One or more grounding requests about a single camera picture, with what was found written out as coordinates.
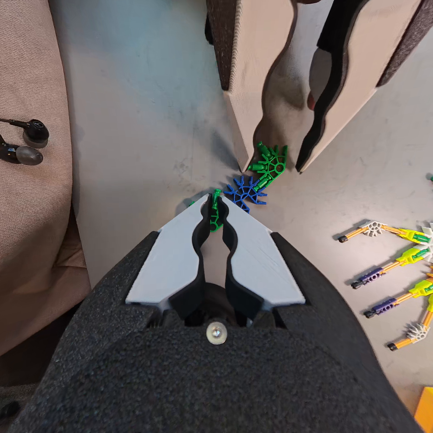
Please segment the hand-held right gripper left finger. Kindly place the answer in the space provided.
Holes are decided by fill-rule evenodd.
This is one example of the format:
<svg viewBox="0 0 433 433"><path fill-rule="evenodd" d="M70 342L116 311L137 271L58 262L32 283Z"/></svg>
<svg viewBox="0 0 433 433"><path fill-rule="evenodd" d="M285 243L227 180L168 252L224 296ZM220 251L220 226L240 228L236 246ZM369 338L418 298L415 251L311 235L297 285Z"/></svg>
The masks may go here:
<svg viewBox="0 0 433 433"><path fill-rule="evenodd" d="M175 310L188 317L204 298L205 274L201 247L210 234L212 195L206 194L159 231L126 304Z"/></svg>

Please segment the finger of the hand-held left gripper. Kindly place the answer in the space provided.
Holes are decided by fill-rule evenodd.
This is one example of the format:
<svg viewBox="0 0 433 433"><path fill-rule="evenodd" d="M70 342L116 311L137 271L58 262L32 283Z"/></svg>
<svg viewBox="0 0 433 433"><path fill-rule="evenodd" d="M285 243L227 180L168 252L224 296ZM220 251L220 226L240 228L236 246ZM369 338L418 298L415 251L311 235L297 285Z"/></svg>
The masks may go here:
<svg viewBox="0 0 433 433"><path fill-rule="evenodd" d="M368 1L355 15L343 65L316 48L309 87L316 101L313 123L295 165L303 173L344 126L371 99L380 75L420 0Z"/></svg>
<svg viewBox="0 0 433 433"><path fill-rule="evenodd" d="M254 153L254 134L263 118L263 92L272 67L288 45L296 22L289 0L236 2L228 90L223 92L241 173Z"/></svg>

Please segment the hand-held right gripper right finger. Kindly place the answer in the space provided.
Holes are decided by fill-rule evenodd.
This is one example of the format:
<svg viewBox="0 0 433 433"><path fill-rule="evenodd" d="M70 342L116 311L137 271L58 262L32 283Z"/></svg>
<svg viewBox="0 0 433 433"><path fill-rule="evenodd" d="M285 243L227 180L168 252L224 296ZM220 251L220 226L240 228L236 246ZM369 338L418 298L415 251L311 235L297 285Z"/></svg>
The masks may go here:
<svg viewBox="0 0 433 433"><path fill-rule="evenodd" d="M261 311L306 304L274 232L225 197L219 198L219 215L229 250L225 290L234 310L254 320Z"/></svg>

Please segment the green and blue toy assembly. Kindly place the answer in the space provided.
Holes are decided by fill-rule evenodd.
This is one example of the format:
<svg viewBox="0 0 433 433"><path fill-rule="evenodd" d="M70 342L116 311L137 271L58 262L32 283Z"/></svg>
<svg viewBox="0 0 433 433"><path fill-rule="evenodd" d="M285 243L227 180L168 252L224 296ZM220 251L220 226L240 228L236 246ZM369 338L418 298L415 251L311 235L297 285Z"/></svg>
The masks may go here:
<svg viewBox="0 0 433 433"><path fill-rule="evenodd" d="M257 179L254 179L253 176L248 176L246 181L245 176L242 175L239 179L233 179L236 187L228 184L226 191L215 189L211 194L210 232L214 233L223 226L218 208L218 198L222 194L229 196L233 204L249 214L250 208L246 201L249 200L257 205L265 205L266 202L260 201L260 198L267 196L267 193L264 192L265 189L284 173L289 153L287 145L279 149L277 145L271 148L259 142L257 150L261 158L247 167L247 170L259 175Z"/></svg>

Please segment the multicoloured toy hand assembly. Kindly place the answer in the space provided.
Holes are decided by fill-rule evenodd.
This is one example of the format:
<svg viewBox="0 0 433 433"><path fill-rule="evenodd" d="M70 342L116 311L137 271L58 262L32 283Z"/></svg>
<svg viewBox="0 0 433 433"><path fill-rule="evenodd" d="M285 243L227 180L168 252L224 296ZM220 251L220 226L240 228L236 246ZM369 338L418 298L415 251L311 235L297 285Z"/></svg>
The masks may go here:
<svg viewBox="0 0 433 433"><path fill-rule="evenodd" d="M382 233L388 232L398 237L411 242L411 246L403 251L393 262L383 267L377 267L372 271L358 277L357 280L351 283L354 290L360 289L365 285L372 283L380 277L386 275L393 269L404 267L410 264L416 264L421 261L428 262L432 269L433 262L433 223L432 221L426 226L421 226L421 230L408 230L389 226L385 223L368 220L366 223L359 225L358 228L346 235L338 238L340 243L346 243L350 239L365 235L368 237L377 237ZM433 275L432 272L425 274L425 279L414 285L405 294L398 297L391 297L380 304L372 306L369 310L363 312L366 318L377 317L386 312L395 309L403 302L410 299L418 299L427 297L428 303L421 322L411 324L407 327L406 335L403 339L387 344L387 348L392 352L398 351L407 346L413 345L426 338L432 325L433 319Z"/></svg>

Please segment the grey desk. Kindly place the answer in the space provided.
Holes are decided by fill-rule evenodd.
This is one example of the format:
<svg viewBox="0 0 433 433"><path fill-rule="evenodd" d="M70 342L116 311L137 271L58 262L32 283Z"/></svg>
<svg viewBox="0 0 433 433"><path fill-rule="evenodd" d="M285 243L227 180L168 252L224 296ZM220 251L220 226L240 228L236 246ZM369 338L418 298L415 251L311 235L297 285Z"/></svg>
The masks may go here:
<svg viewBox="0 0 433 433"><path fill-rule="evenodd" d="M380 317L362 311L412 288L428 263L350 283L401 254L384 233L338 235L374 219L416 229L432 221L432 30L302 174L295 161L313 113L308 72L332 1L299 5L293 40L266 94L264 143L288 140L284 175L251 215L278 231L344 296L399 398L414 413L432 386L432 331L391 352L421 320L426 297ZM150 231L238 175L205 1L50 1L67 85L73 203L91 286Z"/></svg>

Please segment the person's beige sweatshirt torso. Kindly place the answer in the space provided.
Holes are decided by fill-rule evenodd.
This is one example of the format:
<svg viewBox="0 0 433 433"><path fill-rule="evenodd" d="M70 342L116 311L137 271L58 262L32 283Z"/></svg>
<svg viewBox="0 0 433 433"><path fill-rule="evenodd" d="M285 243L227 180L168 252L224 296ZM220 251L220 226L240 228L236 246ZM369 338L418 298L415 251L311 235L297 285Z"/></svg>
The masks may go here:
<svg viewBox="0 0 433 433"><path fill-rule="evenodd" d="M48 1L1 1L1 387L41 381L90 292L72 209L68 97Z"/></svg>

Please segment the yellow divided plastic bin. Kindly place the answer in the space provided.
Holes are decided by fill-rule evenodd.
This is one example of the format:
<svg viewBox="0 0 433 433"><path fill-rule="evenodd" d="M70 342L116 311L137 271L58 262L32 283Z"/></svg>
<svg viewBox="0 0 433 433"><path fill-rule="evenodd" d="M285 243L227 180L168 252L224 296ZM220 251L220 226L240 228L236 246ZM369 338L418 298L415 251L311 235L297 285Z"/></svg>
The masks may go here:
<svg viewBox="0 0 433 433"><path fill-rule="evenodd" d="M433 432L433 387L424 387L414 418L425 433Z"/></svg>

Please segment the black wired earphones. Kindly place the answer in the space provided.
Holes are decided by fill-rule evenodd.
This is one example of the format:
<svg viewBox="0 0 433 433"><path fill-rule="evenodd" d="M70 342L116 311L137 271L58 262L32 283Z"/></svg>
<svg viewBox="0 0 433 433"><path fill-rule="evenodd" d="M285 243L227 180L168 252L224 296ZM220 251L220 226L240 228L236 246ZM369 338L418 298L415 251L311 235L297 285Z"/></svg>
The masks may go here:
<svg viewBox="0 0 433 433"><path fill-rule="evenodd" d="M21 128L24 141L24 145L13 145L7 143L1 136L0 159L15 165L40 165L43 161L43 155L39 150L47 146L49 139L47 127L36 119L24 122L1 118L0 121Z"/></svg>

